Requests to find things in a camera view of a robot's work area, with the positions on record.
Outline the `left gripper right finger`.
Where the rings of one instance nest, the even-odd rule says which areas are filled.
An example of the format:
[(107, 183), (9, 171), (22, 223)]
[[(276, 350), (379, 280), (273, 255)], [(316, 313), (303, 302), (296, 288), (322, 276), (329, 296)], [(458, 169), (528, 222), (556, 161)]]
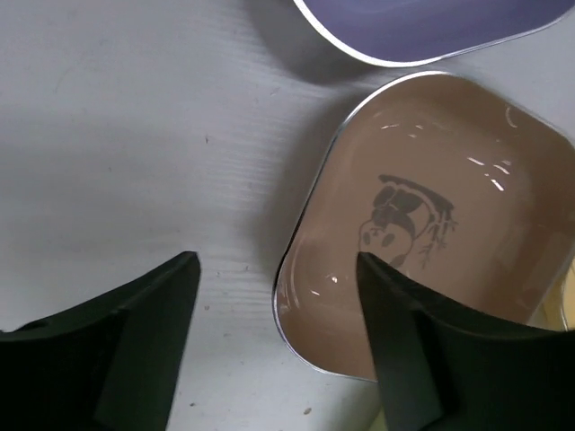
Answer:
[(476, 311), (367, 252), (357, 282), (385, 429), (573, 429), (572, 331)]

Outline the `yellow panda plate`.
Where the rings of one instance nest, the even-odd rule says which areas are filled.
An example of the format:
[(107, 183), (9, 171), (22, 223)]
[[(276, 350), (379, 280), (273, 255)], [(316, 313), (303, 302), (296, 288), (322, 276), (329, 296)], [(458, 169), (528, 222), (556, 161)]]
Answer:
[(529, 324), (546, 330), (574, 330), (574, 262), (549, 290)]

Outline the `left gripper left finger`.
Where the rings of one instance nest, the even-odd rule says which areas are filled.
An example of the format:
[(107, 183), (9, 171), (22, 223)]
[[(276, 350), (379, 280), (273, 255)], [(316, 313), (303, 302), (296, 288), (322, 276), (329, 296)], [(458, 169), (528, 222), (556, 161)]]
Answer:
[(4, 430), (164, 430), (200, 280), (185, 251), (1, 336)]

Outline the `purple panda plate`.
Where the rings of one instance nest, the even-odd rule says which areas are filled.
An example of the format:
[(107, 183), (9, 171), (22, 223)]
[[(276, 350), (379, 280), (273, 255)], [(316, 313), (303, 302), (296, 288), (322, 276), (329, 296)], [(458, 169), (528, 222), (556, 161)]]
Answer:
[(323, 38), (382, 67), (422, 66), (523, 37), (573, 12), (555, 1), (297, 1)]

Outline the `brown panda plate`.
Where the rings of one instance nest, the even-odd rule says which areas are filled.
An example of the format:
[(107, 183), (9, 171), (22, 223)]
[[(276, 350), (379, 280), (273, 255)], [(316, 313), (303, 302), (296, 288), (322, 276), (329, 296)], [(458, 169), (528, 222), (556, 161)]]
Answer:
[(295, 355), (371, 381), (360, 252), (482, 312), (533, 321), (574, 257), (574, 144), (460, 75), (385, 84), (338, 128), (273, 300)]

